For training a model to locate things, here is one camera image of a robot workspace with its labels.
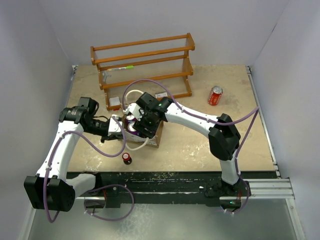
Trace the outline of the purple can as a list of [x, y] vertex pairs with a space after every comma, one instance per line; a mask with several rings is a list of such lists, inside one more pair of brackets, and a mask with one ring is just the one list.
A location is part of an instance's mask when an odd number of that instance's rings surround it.
[[138, 136], [139, 137], [141, 135], [141, 133], [134, 128], [134, 124], [135, 124], [134, 122], [130, 122], [127, 125], [127, 132], [132, 134], [132, 135], [134, 135], [134, 136]]
[[128, 114], [128, 115], [125, 115], [125, 122], [126, 123], [131, 123], [131, 122], [135, 122], [136, 121], [136, 118], [133, 114]]

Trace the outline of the canvas tote bag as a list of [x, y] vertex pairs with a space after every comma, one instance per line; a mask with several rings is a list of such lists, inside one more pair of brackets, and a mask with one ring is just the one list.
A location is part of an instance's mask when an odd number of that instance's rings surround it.
[[[122, 123], [124, 126], [125, 137], [126, 137], [125, 148], [129, 151], [137, 151], [145, 146], [158, 149], [160, 146], [164, 122], [161, 121], [159, 123], [154, 137], [152, 137], [152, 138], [143, 137], [141, 133], [135, 132], [135, 130], [134, 131], [128, 130], [128, 124], [134, 123], [135, 119], [134, 119], [134, 117], [131, 117], [131, 119], [127, 119], [128, 114], [125, 114], [124, 110], [122, 110], [122, 111], [123, 111], [123, 115], [121, 117], [121, 120], [122, 120]], [[138, 147], [131, 148], [128, 145], [129, 143], [136, 144], [136, 145], [138, 145]]]

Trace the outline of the red cola can back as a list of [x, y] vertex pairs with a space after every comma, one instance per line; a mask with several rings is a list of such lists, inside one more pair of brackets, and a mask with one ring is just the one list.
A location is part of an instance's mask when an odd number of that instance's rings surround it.
[[209, 93], [207, 102], [211, 106], [216, 106], [219, 103], [219, 100], [223, 94], [223, 89], [220, 86], [214, 86]]

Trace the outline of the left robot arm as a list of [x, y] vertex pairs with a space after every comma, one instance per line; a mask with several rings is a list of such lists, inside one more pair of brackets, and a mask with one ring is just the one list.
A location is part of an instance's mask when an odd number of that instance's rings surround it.
[[103, 184], [96, 173], [80, 173], [67, 178], [70, 160], [79, 139], [88, 141], [84, 133], [100, 136], [101, 141], [126, 137], [121, 117], [113, 115], [106, 121], [96, 118], [99, 103], [81, 97], [76, 106], [64, 108], [59, 115], [58, 129], [43, 164], [34, 176], [27, 176], [23, 186], [33, 208], [68, 212], [77, 197], [88, 192], [98, 196]]

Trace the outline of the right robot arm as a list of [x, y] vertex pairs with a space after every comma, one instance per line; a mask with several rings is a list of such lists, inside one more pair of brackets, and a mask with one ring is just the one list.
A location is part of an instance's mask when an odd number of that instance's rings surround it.
[[208, 138], [211, 154], [219, 159], [223, 192], [233, 196], [240, 190], [236, 153], [241, 135], [229, 115], [204, 114], [169, 97], [157, 100], [147, 92], [136, 102], [130, 103], [127, 110], [137, 120], [134, 129], [148, 138], [155, 136], [156, 127], [161, 121], [179, 124], [204, 135]]

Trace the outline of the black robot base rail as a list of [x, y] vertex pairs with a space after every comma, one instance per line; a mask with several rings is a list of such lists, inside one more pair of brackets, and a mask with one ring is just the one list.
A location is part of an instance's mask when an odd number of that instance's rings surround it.
[[239, 208], [251, 195], [250, 180], [276, 179], [275, 171], [243, 171], [234, 186], [223, 183], [220, 171], [96, 172], [94, 192], [87, 200], [105, 199], [106, 208], [121, 204], [183, 204]]

